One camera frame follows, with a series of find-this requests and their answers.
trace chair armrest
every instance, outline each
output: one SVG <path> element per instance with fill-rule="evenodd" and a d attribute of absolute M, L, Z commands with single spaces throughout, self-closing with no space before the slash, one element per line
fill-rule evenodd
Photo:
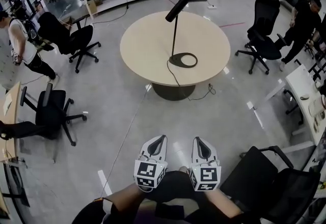
<path fill-rule="evenodd" d="M 26 91 L 27 91 L 27 87 L 24 87 L 22 89 L 22 93 L 21 93 L 21 97 L 20 97 L 20 106 L 24 106 Z"/>
<path fill-rule="evenodd" d="M 280 34 L 277 34 L 277 36 L 280 38 L 280 40 L 283 41 L 283 43 L 287 46 L 287 43 L 285 41 L 285 39 L 280 35 Z"/>
<path fill-rule="evenodd" d="M 264 151 L 272 151 L 272 152 L 275 152 L 275 153 L 277 153 L 278 156 L 281 157 L 281 159 L 285 162 L 285 164 L 289 168 L 291 168 L 291 169 L 294 168 L 292 162 L 289 160 L 288 157 L 286 157 L 286 155 L 282 152 L 282 150 L 278 146 L 270 146 L 270 147 L 267 147 L 267 148 L 264 148 L 264 149 L 259 149 L 259 151 L 261 151 L 261 152 L 264 152 Z"/>
<path fill-rule="evenodd" d="M 50 94 L 51 94 L 51 91 L 52 91 L 52 87 L 53 85 L 51 83 L 48 83 L 47 86 L 46 86 L 46 90 L 45 90 L 45 94 L 44 94 L 44 99 L 43 99 L 43 104 L 42 106 L 43 107 L 46 107 L 48 102 L 49 102 L 49 98 L 50 98 Z"/>
<path fill-rule="evenodd" d="M 252 30 L 252 32 L 255 34 L 255 36 L 259 39 L 259 40 L 261 40 L 261 41 L 265 41 L 264 40 L 264 38 L 258 33 L 258 31 L 256 31 L 256 30 Z"/>
<path fill-rule="evenodd" d="M 89 14 L 86 14 L 86 15 L 84 15 L 84 16 L 82 16 L 82 17 L 76 19 L 76 20 L 74 20 L 74 21 L 72 22 L 72 25 L 74 25 L 74 24 L 80 22 L 81 20 L 83 20 L 83 19 L 85 19 L 85 18 L 88 18 L 89 16 L 90 16 Z"/>

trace lamp base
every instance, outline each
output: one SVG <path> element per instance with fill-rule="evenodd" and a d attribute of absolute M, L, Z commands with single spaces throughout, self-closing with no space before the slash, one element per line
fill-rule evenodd
<path fill-rule="evenodd" d="M 195 58 L 196 62 L 193 65 L 190 65 L 190 66 L 184 64 L 181 59 L 186 55 L 191 55 L 193 58 Z M 192 68 L 198 63 L 197 57 L 194 54 L 187 53 L 187 52 L 175 54 L 175 55 L 170 57 L 169 61 L 170 61 L 170 63 L 172 65 L 175 65 L 177 67 L 183 67 L 183 68 Z"/>

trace shoe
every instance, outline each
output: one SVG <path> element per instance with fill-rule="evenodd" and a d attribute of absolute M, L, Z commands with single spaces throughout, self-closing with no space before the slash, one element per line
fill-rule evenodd
<path fill-rule="evenodd" d="M 48 80 L 48 82 L 47 83 L 51 83 L 53 86 L 52 86 L 52 89 L 55 89 L 56 88 L 56 86 L 57 86 L 57 84 L 58 84 L 58 82 L 59 82 L 59 80 L 60 80 L 60 77 L 59 77 L 59 75 L 56 73 L 56 77 L 55 77 L 55 79 L 51 79 L 51 78 L 49 78 L 49 80 Z"/>
<path fill-rule="evenodd" d="M 285 65 L 286 65 L 286 64 L 282 61 L 281 64 L 280 64 L 280 71 L 281 71 L 281 72 L 284 71 Z"/>

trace gray floor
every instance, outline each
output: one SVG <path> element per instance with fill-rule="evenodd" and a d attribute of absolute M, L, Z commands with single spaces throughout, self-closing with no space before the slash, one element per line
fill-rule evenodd
<path fill-rule="evenodd" d="M 208 140 L 217 149 L 222 181 L 239 162 L 239 153 L 251 146 L 286 147 L 298 141 L 298 138 L 290 139 L 290 132 L 297 127 L 298 114 L 285 115 L 285 110 L 293 104 L 282 93 L 255 112 L 250 109 L 250 102 L 255 104 L 262 99 L 297 66 L 291 62 L 282 73 L 278 69 L 279 61 L 267 61 L 269 75 L 264 74 L 259 63 L 249 75 L 251 58 L 234 56 L 248 41 L 247 29 L 253 24 L 255 0 L 209 0 L 217 6 L 214 10 L 209 10 L 207 3 L 190 3 L 185 8 L 222 26 L 229 38 L 231 58 L 227 67 L 212 80 L 198 85 L 192 97 L 203 96 L 208 83 L 213 84 L 216 95 L 200 101 L 169 102 L 152 89 L 146 91 L 148 82 L 130 71 L 120 57 L 120 39 L 133 22 L 154 12 L 170 10 L 177 1 L 140 1 L 130 4 L 122 18 L 95 24 L 92 41 L 102 44 L 94 49 L 100 61 L 95 64 L 93 59 L 84 58 L 79 74 L 74 72 L 75 62 L 70 64 L 67 56 L 57 51 L 41 53 L 61 77 L 57 89 L 65 90 L 75 101 L 69 114 L 86 111 L 88 120 L 69 125 L 77 140 L 76 147 L 70 146 L 64 133 L 57 141 L 37 136 L 23 140 L 23 150 L 39 156 L 38 160 L 29 158 L 29 168 L 22 170 L 31 204 L 30 216 L 26 217 L 28 223 L 71 223 L 87 203 L 101 196 L 103 186 L 98 171 L 103 170 L 106 178 L 110 176 L 108 184 L 113 192 L 132 183 L 134 160 L 142 144 L 160 134 L 168 137 L 170 170 L 190 163 L 194 137 Z M 99 15 L 94 22 L 111 20 L 124 13 L 125 7 L 116 8 Z M 276 33 L 285 34 L 289 22 L 290 13 L 281 7 L 271 35 L 273 40 L 277 38 Z M 288 50 L 285 47 L 282 55 Z M 298 59 L 307 67 L 312 64 L 307 53 L 301 52 Z M 22 83 L 39 76 L 26 67 L 20 69 Z M 45 87 L 43 77 L 29 83 L 28 92 L 37 98 Z M 34 116 L 27 106 L 19 108 L 21 120 L 34 121 Z M 311 149 L 290 154 L 297 169 L 302 167 L 309 152 Z M 56 157 L 56 164 L 42 159 L 52 157 Z M 282 167 L 274 154 L 269 157 Z"/>

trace black shirt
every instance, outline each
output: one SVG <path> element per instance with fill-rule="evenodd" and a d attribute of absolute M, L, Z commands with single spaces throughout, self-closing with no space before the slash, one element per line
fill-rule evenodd
<path fill-rule="evenodd" d="M 296 4 L 295 9 L 298 13 L 295 18 L 294 29 L 299 35 L 310 37 L 314 29 L 320 31 L 320 16 L 318 13 L 311 11 L 308 2 Z"/>

